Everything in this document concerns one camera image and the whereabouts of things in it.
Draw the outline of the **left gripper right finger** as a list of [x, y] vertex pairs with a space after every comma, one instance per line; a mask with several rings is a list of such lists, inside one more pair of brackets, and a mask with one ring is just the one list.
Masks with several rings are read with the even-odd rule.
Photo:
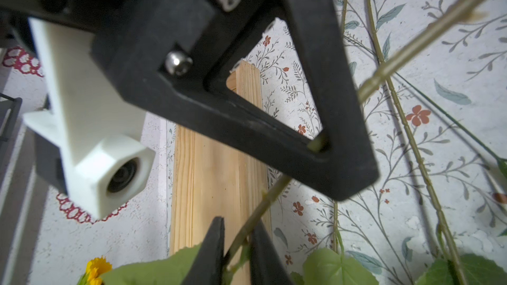
[[293, 284], [262, 221], [250, 234], [250, 280], [252, 285]]

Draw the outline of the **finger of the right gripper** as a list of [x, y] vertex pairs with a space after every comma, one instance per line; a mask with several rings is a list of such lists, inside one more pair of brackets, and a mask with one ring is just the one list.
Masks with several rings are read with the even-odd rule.
[[293, 42], [286, 0], [211, 2], [220, 17], [220, 50], [98, 51], [95, 37], [92, 58], [128, 104], [239, 150], [306, 186], [318, 185], [328, 160], [327, 137], [298, 54], [301, 81], [311, 97], [306, 109], [320, 121], [314, 141], [280, 120], [276, 92], [265, 89], [268, 79], [260, 66], [247, 61], [259, 43], [273, 49], [275, 41], [267, 35], [278, 21], [286, 23]]

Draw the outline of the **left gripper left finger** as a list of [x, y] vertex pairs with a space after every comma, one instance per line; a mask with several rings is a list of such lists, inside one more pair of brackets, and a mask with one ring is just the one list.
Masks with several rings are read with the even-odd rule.
[[223, 279], [224, 218], [215, 217], [182, 284], [220, 285]]

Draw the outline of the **yellow artificial flower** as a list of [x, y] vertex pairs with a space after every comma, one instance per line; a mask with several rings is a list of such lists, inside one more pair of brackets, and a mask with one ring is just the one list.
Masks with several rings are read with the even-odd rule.
[[[380, 47], [380, 49], [384, 58], [387, 59], [386, 47]], [[387, 84], [382, 83], [380, 86], [384, 86], [391, 97]], [[422, 121], [427, 117], [424, 110], [404, 112], [404, 114], [412, 132], [416, 128], [414, 120]], [[407, 150], [412, 150], [408, 140], [405, 146]], [[230, 284], [235, 273], [245, 264], [250, 264], [250, 234], [261, 221], [261, 216], [268, 211], [290, 182], [291, 178], [288, 175], [280, 175], [273, 186], [263, 194], [260, 204], [240, 229], [223, 258], [223, 284]], [[288, 274], [293, 284], [376, 284], [376, 279], [371, 272], [360, 266], [356, 259], [345, 256], [337, 218], [333, 218], [332, 226], [334, 227], [331, 235], [334, 241], [332, 248], [318, 249], [313, 252], [304, 264], [304, 274]], [[439, 244], [437, 248], [440, 254], [432, 265], [444, 260]], [[104, 258], [96, 258], [88, 263], [87, 271], [80, 282], [81, 284], [182, 284], [197, 254], [194, 248], [190, 248], [189, 253], [184, 253], [182, 257], [174, 254], [162, 261], [134, 263], [116, 269], [113, 269]], [[419, 284], [425, 284], [422, 280], [425, 273], [426, 271], [418, 279]], [[505, 283], [506, 277], [496, 284]]]

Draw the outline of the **wooden clothes rack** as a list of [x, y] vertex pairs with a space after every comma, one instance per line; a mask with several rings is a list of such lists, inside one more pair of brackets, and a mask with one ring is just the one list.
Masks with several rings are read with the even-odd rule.
[[195, 131], [176, 129], [170, 254], [196, 252], [217, 217], [224, 254], [267, 191], [266, 165]]

